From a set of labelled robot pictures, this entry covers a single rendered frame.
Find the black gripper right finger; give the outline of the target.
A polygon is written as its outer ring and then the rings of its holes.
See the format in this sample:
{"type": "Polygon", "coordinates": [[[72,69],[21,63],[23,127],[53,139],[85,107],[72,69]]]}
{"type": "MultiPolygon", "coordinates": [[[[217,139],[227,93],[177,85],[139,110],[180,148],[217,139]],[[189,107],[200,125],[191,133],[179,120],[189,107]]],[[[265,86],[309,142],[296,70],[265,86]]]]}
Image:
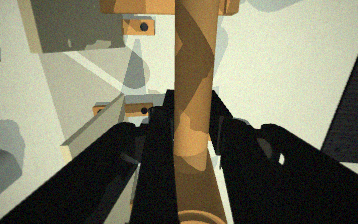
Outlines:
{"type": "Polygon", "coordinates": [[[281,126],[233,117],[214,90],[209,135],[234,224],[358,224],[356,172],[281,126]]]}

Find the grey bottle with black cap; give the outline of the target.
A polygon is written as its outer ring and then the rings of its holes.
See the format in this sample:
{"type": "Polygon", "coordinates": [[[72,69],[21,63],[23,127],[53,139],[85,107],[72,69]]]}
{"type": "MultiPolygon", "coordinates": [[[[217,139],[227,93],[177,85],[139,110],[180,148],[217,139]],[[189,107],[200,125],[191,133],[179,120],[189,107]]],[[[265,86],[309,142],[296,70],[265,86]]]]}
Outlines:
{"type": "Polygon", "coordinates": [[[0,194],[22,176],[16,158],[9,152],[0,150],[0,194]]]}

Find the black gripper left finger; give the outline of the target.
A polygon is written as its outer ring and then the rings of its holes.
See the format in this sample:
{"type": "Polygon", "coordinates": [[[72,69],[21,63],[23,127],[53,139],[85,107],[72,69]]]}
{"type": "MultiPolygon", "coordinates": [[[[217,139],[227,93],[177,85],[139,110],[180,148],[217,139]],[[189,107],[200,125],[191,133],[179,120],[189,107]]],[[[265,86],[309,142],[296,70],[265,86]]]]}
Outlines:
{"type": "Polygon", "coordinates": [[[174,159],[174,89],[139,127],[112,126],[0,219],[0,224],[103,224],[140,164],[129,223],[181,224],[174,159]],[[119,165],[120,164],[120,165],[119,165]]]}

